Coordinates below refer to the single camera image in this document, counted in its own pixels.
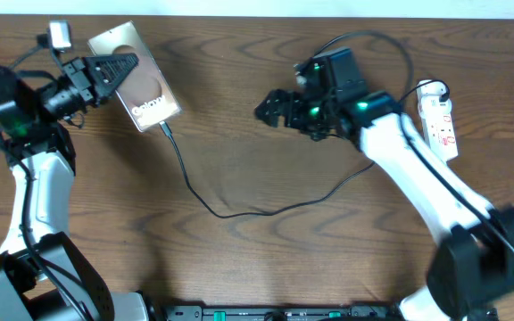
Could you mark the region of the Samsung Galaxy smartphone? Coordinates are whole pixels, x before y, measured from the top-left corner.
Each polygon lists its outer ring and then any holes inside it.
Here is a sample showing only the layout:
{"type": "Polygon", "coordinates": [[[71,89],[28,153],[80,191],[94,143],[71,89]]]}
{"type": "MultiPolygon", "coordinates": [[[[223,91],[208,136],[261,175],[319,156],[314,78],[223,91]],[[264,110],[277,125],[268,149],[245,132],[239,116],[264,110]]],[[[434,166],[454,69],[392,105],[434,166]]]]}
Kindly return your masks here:
{"type": "Polygon", "coordinates": [[[138,65],[118,87],[116,94],[140,132],[182,112],[170,85],[132,21],[88,40],[95,55],[135,54],[138,65]]]}

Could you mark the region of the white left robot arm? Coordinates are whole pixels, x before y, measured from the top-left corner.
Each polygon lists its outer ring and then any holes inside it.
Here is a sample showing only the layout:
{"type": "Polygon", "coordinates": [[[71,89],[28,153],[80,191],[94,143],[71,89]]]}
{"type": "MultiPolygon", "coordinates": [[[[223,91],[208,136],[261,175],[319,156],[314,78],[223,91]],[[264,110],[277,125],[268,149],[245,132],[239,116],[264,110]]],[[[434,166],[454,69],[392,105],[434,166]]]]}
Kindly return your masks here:
{"type": "Polygon", "coordinates": [[[140,292],[116,293],[69,237],[76,153],[70,120],[107,100],[137,66],[132,53],[76,58],[46,84],[0,65],[0,151],[15,179],[0,248],[0,320],[147,320],[140,292]]]}

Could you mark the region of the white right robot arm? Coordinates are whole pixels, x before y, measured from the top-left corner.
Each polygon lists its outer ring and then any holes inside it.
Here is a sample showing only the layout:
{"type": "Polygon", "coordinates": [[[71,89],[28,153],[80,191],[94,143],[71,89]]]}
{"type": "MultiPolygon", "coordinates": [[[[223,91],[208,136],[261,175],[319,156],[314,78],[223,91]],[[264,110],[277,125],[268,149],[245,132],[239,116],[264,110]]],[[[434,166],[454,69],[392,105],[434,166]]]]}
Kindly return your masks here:
{"type": "Polygon", "coordinates": [[[350,140],[401,189],[437,250],[425,285],[398,304],[403,320],[473,320],[514,292],[514,208],[498,209],[470,189],[414,128],[402,105],[370,92],[345,47],[297,69],[299,92],[276,89],[255,108],[271,127],[321,140],[350,140]]]}

